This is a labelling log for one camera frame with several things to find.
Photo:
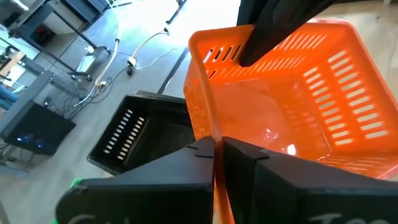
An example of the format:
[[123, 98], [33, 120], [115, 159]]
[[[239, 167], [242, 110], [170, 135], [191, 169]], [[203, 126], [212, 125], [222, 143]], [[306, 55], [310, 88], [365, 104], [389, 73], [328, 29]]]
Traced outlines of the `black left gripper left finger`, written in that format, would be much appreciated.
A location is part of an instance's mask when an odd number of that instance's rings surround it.
[[83, 179], [55, 209], [58, 224], [212, 224], [215, 143], [201, 138], [108, 178]]

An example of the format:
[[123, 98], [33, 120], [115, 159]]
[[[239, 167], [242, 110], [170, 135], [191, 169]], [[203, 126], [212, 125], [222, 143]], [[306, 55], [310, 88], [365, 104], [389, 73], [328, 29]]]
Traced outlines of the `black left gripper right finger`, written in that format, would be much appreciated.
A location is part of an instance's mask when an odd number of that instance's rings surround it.
[[398, 224], [398, 183], [224, 138], [235, 224]]

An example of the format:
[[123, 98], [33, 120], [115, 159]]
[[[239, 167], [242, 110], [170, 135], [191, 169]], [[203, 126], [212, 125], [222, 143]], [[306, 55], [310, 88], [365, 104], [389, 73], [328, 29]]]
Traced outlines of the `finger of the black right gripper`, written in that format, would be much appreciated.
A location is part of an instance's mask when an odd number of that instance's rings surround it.
[[336, 0], [268, 0], [239, 56], [249, 67]]
[[237, 26], [255, 24], [268, 0], [241, 0]]

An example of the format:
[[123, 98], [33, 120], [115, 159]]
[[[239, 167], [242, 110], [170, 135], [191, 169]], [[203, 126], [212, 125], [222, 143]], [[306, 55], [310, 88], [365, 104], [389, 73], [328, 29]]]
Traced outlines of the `black plastic slotted basket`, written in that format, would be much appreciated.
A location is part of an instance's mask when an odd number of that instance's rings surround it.
[[118, 175], [194, 141], [185, 99], [138, 91], [121, 100], [87, 160]]

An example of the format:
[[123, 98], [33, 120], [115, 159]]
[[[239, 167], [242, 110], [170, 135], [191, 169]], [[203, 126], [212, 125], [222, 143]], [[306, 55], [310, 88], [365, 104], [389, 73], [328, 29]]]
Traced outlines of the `green plastic slotted basket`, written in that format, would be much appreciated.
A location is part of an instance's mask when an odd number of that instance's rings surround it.
[[[82, 181], [82, 178], [81, 178], [81, 177], [78, 177], [78, 178], [74, 179], [73, 182], [72, 182], [71, 185], [70, 185], [70, 188], [71, 188], [71, 189], [74, 188], [74, 186], [76, 186], [77, 184], [79, 184], [81, 181]], [[52, 220], [51, 224], [59, 224], [59, 223], [58, 223], [58, 220], [57, 220], [56, 218], [54, 218], [54, 219]]]

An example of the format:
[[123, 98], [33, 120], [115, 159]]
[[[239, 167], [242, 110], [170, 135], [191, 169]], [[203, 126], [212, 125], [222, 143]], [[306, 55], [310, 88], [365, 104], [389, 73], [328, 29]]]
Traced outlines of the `orange plastic slotted basket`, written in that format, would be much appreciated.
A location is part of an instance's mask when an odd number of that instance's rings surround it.
[[398, 102], [348, 22], [312, 19], [250, 67], [251, 25], [194, 33], [184, 86], [196, 138], [215, 141], [215, 202], [235, 224], [224, 138], [377, 180], [398, 174]]

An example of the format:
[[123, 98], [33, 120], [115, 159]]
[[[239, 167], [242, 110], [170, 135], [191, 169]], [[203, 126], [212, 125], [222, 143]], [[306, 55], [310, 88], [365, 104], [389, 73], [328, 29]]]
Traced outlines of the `black stand leg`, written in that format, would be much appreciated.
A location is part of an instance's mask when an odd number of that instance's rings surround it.
[[167, 25], [170, 25], [174, 19], [178, 16], [179, 12], [181, 11], [182, 7], [185, 5], [185, 3], [187, 2], [187, 0], [176, 0], [177, 4], [178, 4], [178, 8], [176, 9], [176, 11], [173, 13], [173, 15], [171, 16], [171, 18], [169, 20], [167, 20], [165, 23]]

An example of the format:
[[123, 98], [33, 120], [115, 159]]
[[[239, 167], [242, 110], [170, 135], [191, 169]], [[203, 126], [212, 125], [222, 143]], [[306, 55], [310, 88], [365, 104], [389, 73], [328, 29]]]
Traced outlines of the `black computer tower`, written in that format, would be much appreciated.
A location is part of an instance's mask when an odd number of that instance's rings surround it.
[[76, 124], [29, 100], [0, 128], [4, 142], [35, 154], [52, 156]]

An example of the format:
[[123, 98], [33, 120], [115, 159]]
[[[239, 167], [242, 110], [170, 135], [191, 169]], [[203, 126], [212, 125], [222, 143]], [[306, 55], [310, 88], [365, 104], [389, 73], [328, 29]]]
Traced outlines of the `person's leg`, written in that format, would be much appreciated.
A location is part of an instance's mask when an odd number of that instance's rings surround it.
[[9, 110], [13, 103], [19, 99], [19, 96], [0, 84], [0, 107]]

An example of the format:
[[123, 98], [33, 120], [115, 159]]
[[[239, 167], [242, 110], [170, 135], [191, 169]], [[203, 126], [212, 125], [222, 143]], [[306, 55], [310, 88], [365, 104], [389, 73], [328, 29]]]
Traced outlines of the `black metal desk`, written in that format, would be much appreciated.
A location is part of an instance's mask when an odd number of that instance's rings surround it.
[[[0, 24], [7, 29], [9, 37], [24, 40], [69, 69], [68, 74], [73, 79], [81, 76], [90, 82], [90, 70], [100, 55], [103, 52], [111, 53], [108, 47], [94, 44], [82, 33], [105, 10], [104, 6], [93, 6], [94, 1], [96, 0], [0, 0]], [[69, 31], [75, 32], [93, 48], [79, 58], [80, 63], [75, 68], [45, 48], [53, 37]]]

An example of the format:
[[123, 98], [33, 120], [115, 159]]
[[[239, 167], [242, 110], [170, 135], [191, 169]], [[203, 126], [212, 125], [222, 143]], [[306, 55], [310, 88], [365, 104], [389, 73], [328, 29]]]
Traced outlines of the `grey metal table frame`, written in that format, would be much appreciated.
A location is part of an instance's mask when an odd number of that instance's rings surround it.
[[0, 119], [0, 134], [12, 123], [12, 120], [17, 117], [18, 113], [22, 111], [22, 108], [30, 100], [36, 98], [49, 84], [71, 96], [79, 95], [79, 91], [69, 81], [49, 70], [44, 70], [4, 114], [4, 117]]

